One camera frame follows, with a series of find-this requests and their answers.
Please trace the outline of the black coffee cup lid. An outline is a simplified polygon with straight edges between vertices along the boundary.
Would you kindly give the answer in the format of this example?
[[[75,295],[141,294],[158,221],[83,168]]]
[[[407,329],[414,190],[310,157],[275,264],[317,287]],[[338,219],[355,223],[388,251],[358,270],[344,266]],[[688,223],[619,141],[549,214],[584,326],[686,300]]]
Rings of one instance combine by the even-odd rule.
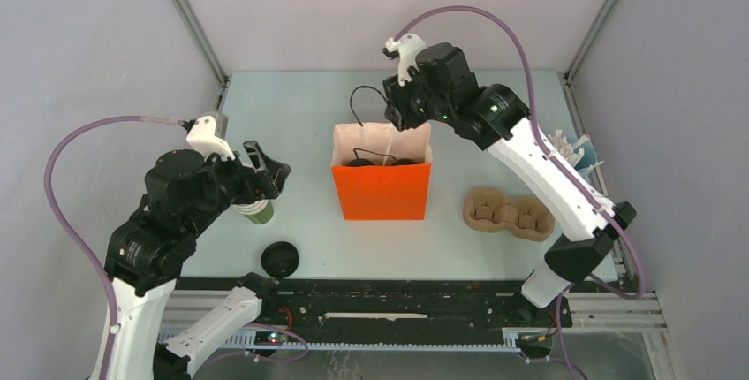
[[[359,168],[359,167],[367,167],[367,166],[375,166],[375,163],[366,158],[355,158],[345,164],[345,167],[351,167],[351,168]]]

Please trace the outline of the blue cup of stirrers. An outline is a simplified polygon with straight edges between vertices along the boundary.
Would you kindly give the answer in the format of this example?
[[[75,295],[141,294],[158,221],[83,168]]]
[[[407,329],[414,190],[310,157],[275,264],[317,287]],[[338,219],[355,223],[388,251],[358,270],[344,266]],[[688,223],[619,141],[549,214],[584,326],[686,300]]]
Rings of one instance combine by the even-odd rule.
[[[550,144],[556,151],[584,177],[589,177],[604,162],[598,157],[590,137],[586,134],[567,136],[562,130],[555,130],[548,135]]]

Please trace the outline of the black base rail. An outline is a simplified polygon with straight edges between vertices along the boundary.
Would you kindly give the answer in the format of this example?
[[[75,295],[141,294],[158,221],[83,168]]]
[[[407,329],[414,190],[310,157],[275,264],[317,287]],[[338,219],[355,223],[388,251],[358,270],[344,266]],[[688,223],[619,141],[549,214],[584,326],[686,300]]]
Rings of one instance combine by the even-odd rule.
[[[569,304],[538,309],[512,280],[285,279],[261,323],[316,346],[511,346],[570,327]]]

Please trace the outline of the orange paper bag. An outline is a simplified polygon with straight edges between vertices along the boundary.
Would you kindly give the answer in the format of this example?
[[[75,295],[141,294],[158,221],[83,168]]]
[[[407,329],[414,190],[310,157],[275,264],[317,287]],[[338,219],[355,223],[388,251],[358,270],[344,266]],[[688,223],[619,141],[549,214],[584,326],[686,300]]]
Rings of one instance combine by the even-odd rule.
[[[393,132],[391,151],[397,159],[417,162],[407,166],[380,166],[375,154]],[[337,198],[347,221],[422,220],[427,212],[433,150],[431,126],[399,131],[390,123],[336,124],[332,132],[331,173]],[[345,164],[366,158],[375,166],[351,168]]]

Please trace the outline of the stack of black lids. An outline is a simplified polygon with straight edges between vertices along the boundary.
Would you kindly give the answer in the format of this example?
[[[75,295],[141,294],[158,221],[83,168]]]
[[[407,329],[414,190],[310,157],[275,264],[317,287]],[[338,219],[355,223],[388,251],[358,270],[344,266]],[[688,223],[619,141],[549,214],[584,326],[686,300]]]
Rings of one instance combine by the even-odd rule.
[[[261,253],[261,267],[272,278],[284,279],[299,267],[298,249],[287,241],[278,241],[267,246]]]

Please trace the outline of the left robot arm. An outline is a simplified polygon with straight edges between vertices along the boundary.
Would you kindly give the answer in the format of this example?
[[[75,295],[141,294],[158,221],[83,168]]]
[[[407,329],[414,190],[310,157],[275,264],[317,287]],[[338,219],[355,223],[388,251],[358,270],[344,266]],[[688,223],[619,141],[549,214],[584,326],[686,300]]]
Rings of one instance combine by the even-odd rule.
[[[275,281],[240,277],[229,296],[176,337],[159,342],[163,313],[198,238],[234,205],[275,199],[291,167],[246,141],[251,163],[192,149],[160,156],[145,175],[139,207],[111,235],[104,269],[116,304],[93,371],[95,379],[188,379],[239,328],[279,312]]]

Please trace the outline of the brown pulp cup carrier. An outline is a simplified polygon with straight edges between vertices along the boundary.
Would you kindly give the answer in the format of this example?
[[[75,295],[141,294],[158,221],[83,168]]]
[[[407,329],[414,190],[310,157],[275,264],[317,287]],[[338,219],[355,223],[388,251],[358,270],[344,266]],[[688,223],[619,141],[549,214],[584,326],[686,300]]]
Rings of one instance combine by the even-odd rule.
[[[515,238],[543,242],[555,230],[556,220],[534,196],[509,196],[504,191],[480,186],[465,198],[463,219],[472,230],[508,232]]]

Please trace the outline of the stack of paper cups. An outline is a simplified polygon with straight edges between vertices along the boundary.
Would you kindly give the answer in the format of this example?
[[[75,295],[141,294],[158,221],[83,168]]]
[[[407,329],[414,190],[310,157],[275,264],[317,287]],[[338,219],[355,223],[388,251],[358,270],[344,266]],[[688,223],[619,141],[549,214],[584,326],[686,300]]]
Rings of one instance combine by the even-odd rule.
[[[256,201],[250,204],[235,204],[233,208],[253,224],[267,224],[275,211],[270,200]]]

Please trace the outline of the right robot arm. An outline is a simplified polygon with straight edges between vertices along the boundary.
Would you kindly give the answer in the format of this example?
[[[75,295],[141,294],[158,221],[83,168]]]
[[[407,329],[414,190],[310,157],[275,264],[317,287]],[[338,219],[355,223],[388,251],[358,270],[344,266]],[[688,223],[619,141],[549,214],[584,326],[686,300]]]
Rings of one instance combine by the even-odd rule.
[[[510,88],[479,85],[462,49],[447,42],[428,46],[408,34],[388,39],[382,52],[398,61],[397,74],[382,85],[385,117],[399,131],[429,120],[449,125],[508,166],[560,224],[561,237],[513,302],[520,322],[539,323],[558,294],[599,266],[636,209],[626,201],[615,204],[588,185],[545,137],[534,133],[531,111]]]

